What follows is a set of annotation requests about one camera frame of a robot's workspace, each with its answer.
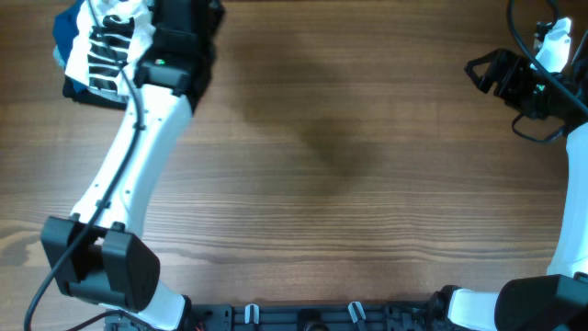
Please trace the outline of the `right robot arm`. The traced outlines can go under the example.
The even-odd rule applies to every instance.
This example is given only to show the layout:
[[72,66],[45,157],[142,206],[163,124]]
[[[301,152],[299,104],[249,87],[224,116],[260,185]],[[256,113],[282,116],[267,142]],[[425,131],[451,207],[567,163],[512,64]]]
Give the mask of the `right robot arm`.
[[461,156],[487,179],[498,177],[503,161],[506,184],[498,205],[482,216],[470,215],[467,194],[458,219],[442,223],[437,235],[450,234],[452,245],[466,242],[462,257],[474,261],[506,258],[517,267],[527,260],[550,260],[537,277],[508,280],[498,291],[461,287],[449,293],[447,319],[471,330],[560,330],[587,327],[587,117],[546,89],[552,114],[567,111],[566,142],[560,151],[540,141],[476,147]]

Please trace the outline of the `black t-shirt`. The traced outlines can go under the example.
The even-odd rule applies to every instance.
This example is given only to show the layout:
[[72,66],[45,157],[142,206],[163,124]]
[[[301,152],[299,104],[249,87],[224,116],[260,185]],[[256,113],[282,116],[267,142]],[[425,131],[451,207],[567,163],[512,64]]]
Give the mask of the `black t-shirt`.
[[197,37],[197,50],[193,59],[196,70],[191,75],[192,86],[187,97],[195,113],[212,77],[216,61],[214,38],[221,27],[225,8],[221,0],[195,0],[191,5],[191,32]]

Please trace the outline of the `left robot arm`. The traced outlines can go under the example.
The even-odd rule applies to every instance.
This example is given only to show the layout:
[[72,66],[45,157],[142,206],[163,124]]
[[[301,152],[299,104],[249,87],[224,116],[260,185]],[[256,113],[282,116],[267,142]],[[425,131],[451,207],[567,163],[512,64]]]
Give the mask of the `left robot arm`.
[[192,330],[191,301],[160,278],[142,241],[154,187],[211,79],[220,0],[84,1],[66,75],[126,101],[119,131],[90,187],[41,243],[47,281],[151,330]]

